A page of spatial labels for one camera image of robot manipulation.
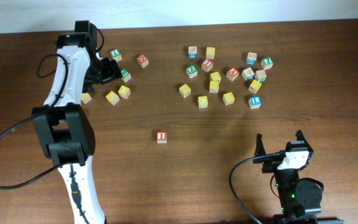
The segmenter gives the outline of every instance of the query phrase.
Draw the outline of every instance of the white wall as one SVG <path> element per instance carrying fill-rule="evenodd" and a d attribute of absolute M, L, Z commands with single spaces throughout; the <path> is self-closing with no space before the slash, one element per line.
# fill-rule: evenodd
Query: white wall
<path fill-rule="evenodd" d="M 358 18 L 358 0 L 0 0 L 0 33 Z"/>

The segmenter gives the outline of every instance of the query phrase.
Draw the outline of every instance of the cube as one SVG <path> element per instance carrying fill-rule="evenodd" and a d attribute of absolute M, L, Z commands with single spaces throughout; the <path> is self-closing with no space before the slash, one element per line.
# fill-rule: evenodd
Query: cube
<path fill-rule="evenodd" d="M 149 64 L 149 60 L 145 55 L 139 56 L 136 60 L 138 65 L 140 65 L 142 68 L 146 67 Z"/>
<path fill-rule="evenodd" d="M 227 71 L 226 77 L 230 81 L 234 81 L 239 76 L 239 74 L 240 74 L 240 72 L 233 67 L 233 68 L 230 68 L 229 71 Z"/>
<path fill-rule="evenodd" d="M 271 57 L 267 57 L 267 58 L 263 58 L 262 61 L 260 62 L 260 66 L 266 70 L 266 69 L 270 69 L 271 67 L 273 67 L 273 60 Z"/>
<path fill-rule="evenodd" d="M 255 72 L 255 79 L 258 80 L 258 82 L 264 82 L 266 78 L 267 76 L 265 70 L 258 70 Z"/>
<path fill-rule="evenodd" d="M 131 90 L 128 87 L 122 85 L 118 90 L 118 94 L 122 98 L 128 99 L 128 96 L 131 94 Z"/>
<path fill-rule="evenodd" d="M 255 73 L 254 73 L 254 71 L 252 71 L 252 68 L 244 69 L 244 71 L 242 71 L 241 75 L 245 81 L 251 80 L 255 77 Z"/>
<path fill-rule="evenodd" d="M 179 88 L 179 93 L 181 94 L 181 96 L 186 98 L 188 95 L 190 95 L 191 88 L 187 84 L 184 84 Z"/>
<path fill-rule="evenodd" d="M 227 106 L 234 103 L 234 95 L 232 92 L 223 94 L 223 103 Z"/>
<path fill-rule="evenodd" d="M 116 49 L 113 50 L 112 52 L 110 52 L 112 59 L 114 59 L 115 61 L 121 61 L 122 60 L 122 56 L 121 56 L 121 52 Z"/>
<path fill-rule="evenodd" d="M 256 65 L 256 53 L 249 52 L 247 55 L 247 65 Z"/>
<path fill-rule="evenodd" d="M 249 85 L 248 90 L 256 94 L 261 86 L 262 84 L 260 82 L 253 80 L 251 85 Z"/>
<path fill-rule="evenodd" d="M 167 143 L 167 133 L 163 131 L 157 131 L 157 143 Z"/>
<path fill-rule="evenodd" d="M 106 99 L 112 104 L 115 105 L 118 101 L 119 101 L 119 97 L 118 95 L 113 92 L 110 91 L 109 94 L 107 94 Z"/>
<path fill-rule="evenodd" d="M 198 108 L 207 108 L 208 107 L 208 98 L 206 96 L 198 97 Z"/>
<path fill-rule="evenodd" d="M 217 81 L 209 81 L 209 92 L 217 93 L 219 91 L 219 82 Z"/>
<path fill-rule="evenodd" d="M 219 74 L 219 72 L 214 72 L 214 73 L 211 73 L 210 76 L 209 76 L 209 80 L 211 81 L 216 81 L 216 82 L 221 82 L 221 75 Z"/>
<path fill-rule="evenodd" d="M 121 74 L 122 74 L 122 78 L 121 78 L 122 81 L 128 82 L 128 80 L 131 79 L 131 74 L 126 69 L 122 69 Z"/>
<path fill-rule="evenodd" d="M 193 78 L 197 76 L 198 71 L 197 68 L 194 65 L 192 65 L 186 68 L 186 73 L 189 76 L 189 78 Z"/>
<path fill-rule="evenodd" d="M 81 101 L 82 101 L 84 104 L 89 103 L 89 101 L 91 101 L 91 100 L 92 100 L 92 97 L 91 97 L 91 95 L 90 95 L 89 93 L 83 93 L 83 94 L 81 95 Z"/>
<path fill-rule="evenodd" d="M 197 58 L 197 47 L 189 47 L 189 59 Z"/>
<path fill-rule="evenodd" d="M 260 100 L 259 96 L 252 96 L 249 99 L 248 104 L 251 109 L 256 109 L 262 105 L 262 100 Z"/>
<path fill-rule="evenodd" d="M 205 61 L 203 62 L 203 64 L 201 65 L 201 68 L 206 71 L 209 72 L 212 69 L 213 66 L 213 62 L 211 60 L 205 59 Z"/>
<path fill-rule="evenodd" d="M 206 59 L 213 59 L 213 58 L 215 58 L 215 48 L 207 47 L 206 48 Z"/>

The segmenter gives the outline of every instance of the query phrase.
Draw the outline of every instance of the brown tabletop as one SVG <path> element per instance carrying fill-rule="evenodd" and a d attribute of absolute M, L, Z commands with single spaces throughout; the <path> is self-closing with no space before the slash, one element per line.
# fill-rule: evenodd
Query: brown tabletop
<path fill-rule="evenodd" d="M 35 75 L 39 60 L 54 53 L 62 32 L 0 34 L 0 133 L 42 106 L 53 77 Z M 325 184 L 319 217 L 358 223 L 358 20 L 274 22 L 223 26 L 103 30 L 101 51 L 119 49 L 121 69 L 132 79 L 132 94 L 115 106 L 105 96 L 124 84 L 95 86 L 83 109 L 96 135 L 93 175 L 109 223 L 216 223 L 250 220 L 234 199 L 228 175 L 252 157 L 256 134 L 266 151 L 277 152 L 301 129 L 315 153 L 300 177 Z M 198 59 L 187 47 L 198 46 Z M 212 72 L 219 71 L 219 93 L 209 93 L 209 74 L 201 69 L 206 47 L 216 48 Z M 272 57 L 267 80 L 251 110 L 244 79 L 226 78 L 230 67 L 247 68 L 248 52 Z M 142 69 L 136 56 L 150 64 Z M 196 65 L 189 79 L 185 68 Z M 48 60 L 47 73 L 56 67 Z M 191 95 L 178 88 L 187 83 Z M 236 100 L 225 106 L 222 95 Z M 198 96 L 208 96 L 199 109 Z M 166 131 L 167 144 L 157 144 Z M 26 125 L 0 142 L 0 185 L 16 184 L 52 166 L 44 157 L 34 127 Z M 271 175 L 246 164 L 233 182 L 240 198 L 261 218 L 281 213 L 270 191 Z M 0 191 L 0 223 L 73 223 L 65 184 L 55 171 L 17 190 Z"/>

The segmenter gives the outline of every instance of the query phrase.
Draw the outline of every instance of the wire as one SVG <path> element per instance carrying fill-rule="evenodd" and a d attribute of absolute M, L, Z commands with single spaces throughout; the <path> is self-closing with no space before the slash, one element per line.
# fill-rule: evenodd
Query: wire
<path fill-rule="evenodd" d="M 276 197 L 280 198 L 280 197 L 276 194 L 276 192 L 274 192 L 274 190 L 273 190 L 273 186 L 272 186 L 273 179 L 274 179 L 274 174 L 272 175 L 272 178 L 270 179 L 270 189 L 272 190 L 273 194 L 276 195 Z"/>
<path fill-rule="evenodd" d="M 41 61 L 40 61 L 40 64 L 38 66 L 38 69 L 37 69 L 37 76 L 39 77 L 39 72 L 40 72 L 40 68 L 41 68 L 41 65 L 42 63 L 44 62 L 44 60 L 46 58 L 49 58 L 49 57 L 53 57 L 53 56 L 56 56 L 56 57 L 60 57 L 62 60 L 63 60 L 63 63 L 65 65 L 65 78 L 63 80 L 63 84 L 62 84 L 62 87 L 60 88 L 58 94 L 56 94 L 56 98 L 55 98 L 55 101 L 53 101 L 53 103 L 45 110 L 43 110 L 42 112 L 40 113 L 37 113 L 37 114 L 34 114 L 32 115 L 31 117 L 27 118 L 27 119 L 24 119 L 20 122 L 18 122 L 17 124 L 13 125 L 12 127 L 10 127 L 8 130 L 6 130 L 5 132 L 3 132 L 1 135 L 0 135 L 0 140 L 6 136 L 7 134 L 9 134 L 11 131 L 27 124 L 28 122 L 30 121 L 33 121 L 34 119 L 40 117 L 40 116 L 43 116 L 45 115 L 50 109 L 52 109 L 56 104 L 57 102 L 59 101 L 59 99 L 62 97 L 62 93 L 63 93 L 63 90 L 64 90 L 64 87 L 66 85 L 66 81 L 67 81 L 67 77 L 68 77 L 68 62 L 67 60 L 60 54 L 49 54 L 49 55 L 46 55 L 44 56 Z M 24 187 L 26 185 L 29 185 L 37 180 L 39 180 L 41 177 L 49 174 L 50 172 L 54 171 L 55 169 L 61 167 L 62 165 L 65 165 L 65 164 L 59 164 L 59 165 L 56 165 L 56 166 L 53 166 L 52 168 L 50 168 L 49 170 L 46 170 L 44 171 L 43 173 L 31 178 L 30 180 L 27 180 L 23 183 L 20 183 L 20 184 L 16 184 L 16 185 L 9 185 L 9 186 L 0 186 L 0 190 L 12 190 L 12 189 L 18 189 L 20 187 Z"/>
<path fill-rule="evenodd" d="M 88 222 L 88 219 L 86 219 L 85 216 L 85 212 L 82 210 L 82 204 L 81 204 L 81 191 L 80 188 L 78 187 L 78 184 L 75 182 L 75 174 L 76 172 L 74 172 L 74 168 L 73 168 L 73 164 L 70 164 L 70 178 L 71 178 L 71 184 L 70 184 L 70 188 L 71 188 L 71 197 L 75 203 L 75 205 L 77 206 L 77 208 L 80 211 L 80 216 L 83 217 L 84 222 L 86 224 L 90 224 Z"/>
<path fill-rule="evenodd" d="M 104 45 L 104 35 L 102 34 L 102 32 L 98 28 L 96 28 L 96 30 L 100 33 L 100 36 L 102 37 L 102 44 L 100 45 L 100 47 L 98 47 L 96 49 L 96 53 L 98 53 L 98 52 L 100 52 L 102 50 L 102 47 Z"/>
<path fill-rule="evenodd" d="M 258 224 L 262 224 L 262 222 L 254 215 L 252 214 L 252 212 L 242 203 L 241 199 L 239 198 L 239 196 L 236 194 L 236 191 L 234 190 L 233 184 L 232 184 L 232 175 L 234 173 L 234 171 L 241 165 L 245 164 L 246 162 L 249 161 L 253 161 L 255 159 L 263 159 L 266 157 L 270 157 L 270 156 L 279 156 L 280 153 L 272 153 L 272 154 L 267 154 L 267 155 L 263 155 L 263 156 L 257 156 L 257 157 L 252 157 L 252 158 L 248 158 L 246 160 L 243 160 L 241 162 L 239 162 L 238 164 L 236 164 L 233 169 L 231 169 L 230 174 L 229 174 L 229 185 L 230 185 L 230 190 L 233 193 L 234 197 L 237 199 L 237 201 L 240 203 L 242 209 L 244 209 L 248 215 Z"/>

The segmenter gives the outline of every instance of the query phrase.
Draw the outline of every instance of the yellow cube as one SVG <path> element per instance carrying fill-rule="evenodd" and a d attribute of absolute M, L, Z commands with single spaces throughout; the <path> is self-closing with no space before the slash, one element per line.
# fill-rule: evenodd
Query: yellow cube
<path fill-rule="evenodd" d="M 118 95 L 113 92 L 110 91 L 109 94 L 107 94 L 106 99 L 112 104 L 115 105 L 118 101 L 119 101 L 119 97 Z"/>
<path fill-rule="evenodd" d="M 215 58 L 215 48 L 214 47 L 207 47 L 206 48 L 206 58 L 207 59 Z"/>
<path fill-rule="evenodd" d="M 187 84 L 184 84 L 179 88 L 179 93 L 181 94 L 181 96 L 186 98 L 188 95 L 190 95 L 191 88 Z"/>
<path fill-rule="evenodd" d="M 128 96 L 131 94 L 131 90 L 130 90 L 128 87 L 122 85 L 122 86 L 120 87 L 120 89 L 118 90 L 118 94 L 119 94 L 122 98 L 128 99 Z"/>
<path fill-rule="evenodd" d="M 234 103 L 234 100 L 235 98 L 232 92 L 223 95 L 223 102 L 225 105 L 230 105 Z"/>
<path fill-rule="evenodd" d="M 207 108 L 208 107 L 208 97 L 199 96 L 198 97 L 198 108 Z"/>
<path fill-rule="evenodd" d="M 253 93 L 257 93 L 261 86 L 262 86 L 261 82 L 258 82 L 257 80 L 253 80 L 248 90 Z"/>
<path fill-rule="evenodd" d="M 92 97 L 89 93 L 83 93 L 81 95 L 81 101 L 84 103 L 84 104 L 87 104 L 89 101 L 92 100 Z"/>
<path fill-rule="evenodd" d="M 209 80 L 214 81 L 214 82 L 221 82 L 221 75 L 219 74 L 219 72 L 214 72 L 211 73 L 209 76 Z"/>
<path fill-rule="evenodd" d="M 217 81 L 209 81 L 209 92 L 217 93 L 219 91 L 219 82 Z"/>

